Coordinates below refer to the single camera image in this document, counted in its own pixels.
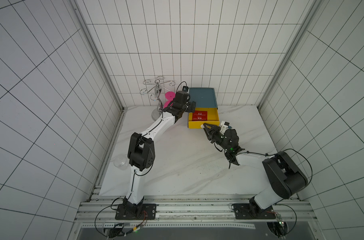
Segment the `red postcard white text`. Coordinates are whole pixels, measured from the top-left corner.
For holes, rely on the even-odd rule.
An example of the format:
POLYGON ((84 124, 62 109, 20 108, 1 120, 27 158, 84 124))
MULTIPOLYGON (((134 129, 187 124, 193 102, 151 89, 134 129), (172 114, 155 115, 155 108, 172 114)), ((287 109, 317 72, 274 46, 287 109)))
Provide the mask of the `red postcard white text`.
POLYGON ((208 120, 208 112, 207 111, 195 111, 192 113, 192 121, 201 122, 208 120))

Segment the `yellow drawer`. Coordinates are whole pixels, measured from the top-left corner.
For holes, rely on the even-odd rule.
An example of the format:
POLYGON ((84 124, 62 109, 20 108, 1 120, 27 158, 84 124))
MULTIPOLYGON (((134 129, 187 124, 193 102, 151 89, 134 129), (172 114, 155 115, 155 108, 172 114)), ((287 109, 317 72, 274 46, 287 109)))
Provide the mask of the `yellow drawer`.
POLYGON ((189 129, 200 129, 204 123, 216 126, 220 124, 217 108, 196 108, 194 113, 189 113, 189 129))

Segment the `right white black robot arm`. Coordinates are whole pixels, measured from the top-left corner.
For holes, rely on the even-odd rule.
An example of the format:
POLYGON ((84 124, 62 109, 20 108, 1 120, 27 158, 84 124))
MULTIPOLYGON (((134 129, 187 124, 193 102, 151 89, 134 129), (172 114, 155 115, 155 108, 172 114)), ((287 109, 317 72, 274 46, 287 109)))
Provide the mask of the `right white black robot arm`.
POLYGON ((224 153, 230 166, 242 166, 252 161, 263 166, 269 184, 249 200, 249 213, 258 215, 309 185, 308 178, 285 151, 275 154, 246 151, 240 147, 237 131, 228 122, 219 126, 204 123, 201 128, 209 142, 224 153))

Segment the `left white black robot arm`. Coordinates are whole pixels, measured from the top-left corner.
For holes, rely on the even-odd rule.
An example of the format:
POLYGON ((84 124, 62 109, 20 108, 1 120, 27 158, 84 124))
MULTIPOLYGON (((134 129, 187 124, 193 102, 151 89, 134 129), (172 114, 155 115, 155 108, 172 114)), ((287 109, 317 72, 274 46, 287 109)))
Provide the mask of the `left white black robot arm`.
POLYGON ((133 215, 142 212, 144 201, 144 170, 150 170, 156 158, 155 142, 185 112, 192 113, 196 103, 190 101, 189 88, 183 87, 175 93, 171 104, 162 110, 161 116, 142 133, 133 133, 130 138, 128 159, 131 165, 131 181, 129 192, 123 200, 125 210, 133 215))

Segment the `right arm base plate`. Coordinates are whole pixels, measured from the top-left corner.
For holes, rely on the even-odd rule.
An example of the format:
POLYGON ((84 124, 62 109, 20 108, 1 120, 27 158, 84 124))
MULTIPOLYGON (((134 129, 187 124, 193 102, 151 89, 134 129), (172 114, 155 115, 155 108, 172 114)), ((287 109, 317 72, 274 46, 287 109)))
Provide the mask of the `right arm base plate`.
POLYGON ((231 209, 237 220, 273 220, 276 218, 272 207, 261 210, 254 204, 232 204, 231 209))

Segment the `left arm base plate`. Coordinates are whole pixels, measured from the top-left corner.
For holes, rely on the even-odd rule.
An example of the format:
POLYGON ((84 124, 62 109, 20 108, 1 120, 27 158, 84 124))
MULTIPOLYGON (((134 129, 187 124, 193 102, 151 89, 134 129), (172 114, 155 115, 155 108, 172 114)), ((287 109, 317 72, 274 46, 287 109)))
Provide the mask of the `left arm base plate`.
POLYGON ((156 204, 124 205, 119 204, 116 212, 116 220, 154 220, 156 218, 156 204))

